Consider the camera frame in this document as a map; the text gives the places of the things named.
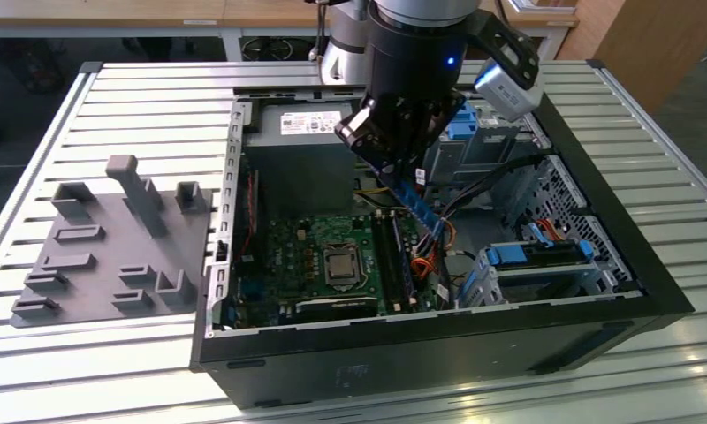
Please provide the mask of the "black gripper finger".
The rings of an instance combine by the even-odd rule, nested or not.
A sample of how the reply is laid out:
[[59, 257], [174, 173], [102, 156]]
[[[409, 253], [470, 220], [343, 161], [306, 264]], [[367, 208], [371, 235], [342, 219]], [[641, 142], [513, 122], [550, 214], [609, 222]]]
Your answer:
[[410, 118], [405, 118], [409, 168], [415, 168], [422, 161], [427, 149], [446, 130], [465, 102], [466, 96], [461, 91], [450, 91], [439, 99], [405, 98], [405, 114], [410, 115]]
[[394, 148], [395, 137], [375, 122], [373, 108], [362, 108], [335, 126], [335, 134], [359, 159], [375, 171], [395, 171], [402, 159]]

